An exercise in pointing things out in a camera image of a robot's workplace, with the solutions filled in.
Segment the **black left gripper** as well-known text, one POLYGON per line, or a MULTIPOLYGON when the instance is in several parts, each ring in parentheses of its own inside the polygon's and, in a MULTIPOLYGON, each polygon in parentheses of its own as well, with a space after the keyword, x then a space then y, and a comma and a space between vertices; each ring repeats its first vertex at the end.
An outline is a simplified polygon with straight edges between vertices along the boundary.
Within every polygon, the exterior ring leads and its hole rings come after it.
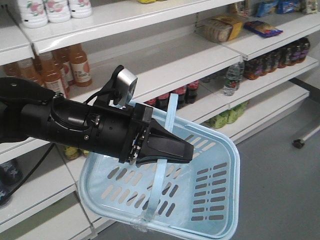
POLYGON ((156 163, 160 159, 174 164, 189 163, 194 146, 162 127, 152 119, 152 113, 152 107, 140 103, 124 109, 109 107, 100 116, 98 126, 92 128, 86 149, 117 158, 120 163, 129 162, 137 136, 149 125, 148 140, 137 156, 137 165, 156 163))

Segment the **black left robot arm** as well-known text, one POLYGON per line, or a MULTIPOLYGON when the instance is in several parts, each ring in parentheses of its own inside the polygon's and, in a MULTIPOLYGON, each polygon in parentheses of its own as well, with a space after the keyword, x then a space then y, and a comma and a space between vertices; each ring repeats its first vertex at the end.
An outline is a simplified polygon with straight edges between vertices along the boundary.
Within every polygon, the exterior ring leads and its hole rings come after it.
POLYGON ((22 142, 29 137, 117 158, 138 166, 166 159, 187 164, 194 147, 155 119, 153 108, 137 103, 109 106, 103 97, 116 96, 112 88, 96 94, 93 105, 66 99, 38 83, 15 77, 0 80, 0 141, 22 142))

